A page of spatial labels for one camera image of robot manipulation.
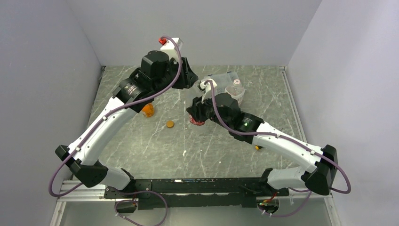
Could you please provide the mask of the large clear tea bottle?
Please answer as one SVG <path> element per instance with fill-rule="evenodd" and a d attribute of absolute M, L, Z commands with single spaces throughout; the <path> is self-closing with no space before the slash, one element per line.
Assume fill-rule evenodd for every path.
<path fill-rule="evenodd" d="M 235 87 L 232 83 L 225 88 L 225 92 L 228 93 L 233 99 L 235 99 L 238 102 L 238 105 L 241 105 L 245 93 L 245 89 L 242 84 L 239 87 Z"/>

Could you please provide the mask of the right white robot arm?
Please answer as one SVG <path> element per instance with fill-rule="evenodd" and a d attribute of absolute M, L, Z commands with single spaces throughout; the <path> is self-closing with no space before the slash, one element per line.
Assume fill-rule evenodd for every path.
<path fill-rule="evenodd" d="M 194 98 L 186 109 L 191 123 L 199 125 L 210 120 L 226 124 L 236 140 L 270 148 L 298 164 L 296 168 L 266 169 L 259 183 L 261 193 L 271 195 L 282 188 L 307 188 L 320 195 L 330 194 L 338 164 L 333 146 L 322 148 L 291 137 L 263 119 L 241 111 L 238 102 L 226 93 L 216 95 L 215 103 L 216 108 L 210 98 Z"/>

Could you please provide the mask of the small red label bottle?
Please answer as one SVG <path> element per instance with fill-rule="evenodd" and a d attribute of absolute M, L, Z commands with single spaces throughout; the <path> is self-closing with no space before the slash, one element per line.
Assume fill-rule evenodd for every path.
<path fill-rule="evenodd" d="M 200 89 L 199 82 L 195 82 L 194 85 L 188 90 L 186 96 L 186 111 L 189 115 L 189 122 L 196 126 L 202 126 L 205 124 L 204 121 L 200 121 L 198 119 L 196 110 L 192 109 L 192 106 L 195 105 L 197 101 L 196 98 L 199 98 L 199 101 L 201 102 L 203 94 L 204 92 Z"/>

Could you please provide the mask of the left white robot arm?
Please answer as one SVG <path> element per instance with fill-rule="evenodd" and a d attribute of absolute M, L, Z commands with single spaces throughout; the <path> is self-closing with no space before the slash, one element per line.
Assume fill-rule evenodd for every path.
<path fill-rule="evenodd" d="M 136 190 L 134 177 L 125 169 L 102 164 L 100 154 L 121 127 L 155 99 L 155 94 L 169 88 L 189 89 L 197 80 L 186 57 L 179 60 L 162 51 L 150 51 L 140 67 L 120 82 L 87 130 L 70 145 L 60 145 L 56 155 L 86 187 L 103 184 L 115 188 L 124 198 L 132 196 Z"/>

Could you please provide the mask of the white tea bottle cap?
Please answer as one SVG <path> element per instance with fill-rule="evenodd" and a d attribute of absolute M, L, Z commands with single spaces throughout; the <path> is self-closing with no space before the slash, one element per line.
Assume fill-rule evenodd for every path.
<path fill-rule="evenodd" d="M 235 87 L 239 87 L 239 86 L 241 86 L 241 81 L 239 79 L 235 79 L 233 81 L 233 84 L 234 84 Z"/>

